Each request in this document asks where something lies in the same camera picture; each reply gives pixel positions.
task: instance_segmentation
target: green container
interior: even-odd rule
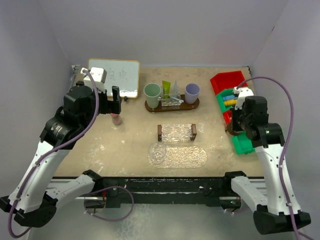
[[[220,106],[222,113],[224,113],[225,111],[229,110],[232,107],[232,106],[225,106],[225,103],[224,103],[222,97],[226,97],[226,96],[233,95],[233,94],[234,94],[233,88],[228,88],[228,89],[225,89],[216,95],[216,99],[218,100],[218,104]]]
[[[235,148],[236,154],[249,154],[255,151],[252,147],[251,140],[246,136],[246,133],[243,132],[238,136],[232,137],[232,142]]]

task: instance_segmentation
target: blue marker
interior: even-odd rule
[[[222,97],[223,101],[228,101],[228,100],[232,100],[232,99],[237,99],[237,97],[235,95],[229,95],[229,96]]]

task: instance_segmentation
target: purple cup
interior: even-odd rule
[[[193,104],[200,93],[200,87],[195,84],[195,83],[189,83],[186,87],[185,87],[185,102],[187,104]]]

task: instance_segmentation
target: oval wooden tray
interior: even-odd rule
[[[161,106],[161,101],[159,101],[159,105],[156,108],[150,108],[147,104],[147,101],[144,102],[145,109],[147,109],[151,113],[164,113],[164,112],[173,112],[173,111],[185,111],[196,109],[199,104],[199,98],[193,104],[186,103],[185,95],[181,95],[181,99],[184,101],[181,105],[178,106],[165,106],[164,108]]]

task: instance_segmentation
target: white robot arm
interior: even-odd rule
[[[254,96],[248,87],[235,87],[238,96],[232,111],[232,131],[246,132],[261,162],[267,196],[260,193],[250,183],[244,173],[231,175],[231,189],[237,193],[254,212],[253,218],[261,234],[292,231],[290,210],[287,204],[283,183],[290,197],[298,229],[310,224],[310,215],[301,211],[290,181],[287,164],[280,164],[285,140],[282,129],[277,123],[269,123],[267,100]],[[283,182],[279,175],[282,168]]]
[[[88,70],[83,68],[81,73],[85,72]],[[93,124],[94,112],[98,111],[96,114],[121,112],[119,88],[112,87],[113,101],[107,98],[103,84],[106,71],[103,68],[93,67],[90,74],[92,79],[86,76],[83,84],[72,87],[64,96],[63,106],[58,108],[55,116],[43,129],[36,153],[21,182],[13,193],[0,198],[0,208],[15,214],[14,220],[21,226],[36,228],[44,226],[52,219],[57,209],[78,196],[91,192],[102,180],[98,174],[88,170],[62,187],[47,190],[58,166],[72,150],[80,138],[80,133],[84,133],[84,130],[88,130],[89,125]],[[95,93],[92,81],[98,89]],[[41,157],[57,147],[59,150],[40,161]]]

